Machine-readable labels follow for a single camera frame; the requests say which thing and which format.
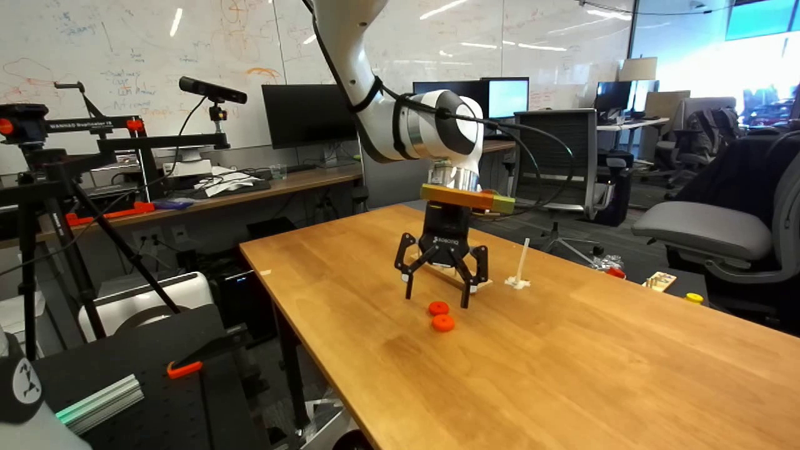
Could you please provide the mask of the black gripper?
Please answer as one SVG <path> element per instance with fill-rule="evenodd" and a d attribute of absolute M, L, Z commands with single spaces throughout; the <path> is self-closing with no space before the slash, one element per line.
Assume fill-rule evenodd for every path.
<path fill-rule="evenodd" d="M 426 208 L 420 242 L 411 233 L 401 236 L 392 266 L 406 281 L 406 301 L 411 301 L 416 270 L 426 261 L 426 263 L 448 266 L 448 267 L 458 270 L 458 275 L 463 281 L 461 308 L 463 311 L 471 308 L 471 293 L 480 283 L 487 283 L 487 247 L 486 246 L 471 247 L 468 231 L 471 231 L 471 211 L 468 208 L 431 203 Z M 406 255 L 416 242 L 417 242 L 423 258 L 408 263 Z"/>

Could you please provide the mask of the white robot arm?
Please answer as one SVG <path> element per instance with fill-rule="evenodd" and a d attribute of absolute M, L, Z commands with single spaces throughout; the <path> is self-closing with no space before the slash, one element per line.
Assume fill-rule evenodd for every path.
<path fill-rule="evenodd" d="M 482 108 L 453 90 L 396 92 L 366 52 L 366 33 L 387 0 L 302 0 L 323 57 L 356 115 L 358 143 L 375 162 L 427 160 L 426 193 L 480 193 L 486 143 Z M 463 281 L 461 305 L 487 281 L 487 247 L 468 242 L 473 211 L 450 200 L 426 200 L 423 236 L 406 233 L 396 267 L 413 296 L 423 266 L 453 267 Z"/>

